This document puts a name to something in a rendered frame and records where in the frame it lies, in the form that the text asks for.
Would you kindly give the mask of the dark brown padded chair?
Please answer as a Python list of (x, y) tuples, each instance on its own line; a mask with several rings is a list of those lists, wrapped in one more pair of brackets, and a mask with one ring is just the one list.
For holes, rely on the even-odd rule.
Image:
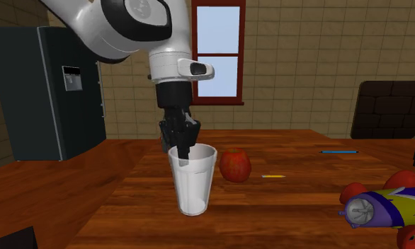
[(352, 139), (415, 137), (415, 81), (364, 81), (351, 127)]

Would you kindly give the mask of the white translucent cup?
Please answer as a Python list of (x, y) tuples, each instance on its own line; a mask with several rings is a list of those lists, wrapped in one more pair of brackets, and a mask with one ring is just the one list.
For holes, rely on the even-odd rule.
[(208, 207), (217, 150), (197, 143), (190, 147), (188, 159), (182, 159), (174, 146), (168, 150), (168, 158), (180, 212), (187, 216), (202, 214)]

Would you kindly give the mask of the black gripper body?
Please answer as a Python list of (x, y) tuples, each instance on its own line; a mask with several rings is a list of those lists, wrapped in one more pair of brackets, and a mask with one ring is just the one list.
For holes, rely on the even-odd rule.
[(186, 120), (186, 113), (193, 100), (190, 81), (167, 81), (156, 86), (157, 105), (164, 110), (167, 120)]

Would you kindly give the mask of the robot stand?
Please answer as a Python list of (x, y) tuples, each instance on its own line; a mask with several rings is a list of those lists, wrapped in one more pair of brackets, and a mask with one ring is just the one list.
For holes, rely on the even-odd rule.
[(38, 249), (32, 226), (0, 238), (0, 249)]

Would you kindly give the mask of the purple yellow toy vehicle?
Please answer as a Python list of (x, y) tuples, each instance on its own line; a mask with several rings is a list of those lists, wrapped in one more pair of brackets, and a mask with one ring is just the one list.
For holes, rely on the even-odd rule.
[(381, 190), (367, 190), (361, 183), (350, 183), (339, 201), (344, 205), (339, 215), (345, 217), (351, 228), (395, 228), (397, 247), (415, 249), (414, 172), (396, 172)]

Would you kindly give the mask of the red framed window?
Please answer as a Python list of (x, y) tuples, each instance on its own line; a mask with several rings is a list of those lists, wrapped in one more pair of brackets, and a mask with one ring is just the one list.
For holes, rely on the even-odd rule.
[(215, 77), (193, 83), (194, 105), (243, 105), (246, 0), (191, 0), (195, 61)]

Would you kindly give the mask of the red apple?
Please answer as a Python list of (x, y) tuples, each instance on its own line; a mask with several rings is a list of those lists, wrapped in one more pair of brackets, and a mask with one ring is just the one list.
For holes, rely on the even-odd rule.
[(225, 180), (242, 183), (251, 174), (251, 161), (243, 149), (230, 148), (222, 154), (219, 168)]

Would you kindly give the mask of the dark grey refrigerator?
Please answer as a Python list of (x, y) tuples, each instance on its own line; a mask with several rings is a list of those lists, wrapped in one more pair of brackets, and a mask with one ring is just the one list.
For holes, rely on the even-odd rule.
[(106, 139), (98, 65), (68, 28), (0, 27), (0, 101), (17, 161), (63, 161)]

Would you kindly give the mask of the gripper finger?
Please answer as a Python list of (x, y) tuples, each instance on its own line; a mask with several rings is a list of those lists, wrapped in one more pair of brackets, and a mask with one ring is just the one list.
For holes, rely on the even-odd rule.
[(194, 146), (201, 123), (197, 120), (175, 120), (171, 129), (171, 145), (177, 146), (178, 157), (188, 159), (190, 147)]
[(172, 130), (168, 127), (166, 120), (159, 122), (159, 127), (161, 130), (161, 147), (164, 153), (167, 153), (170, 148), (175, 146), (175, 139), (172, 133)]

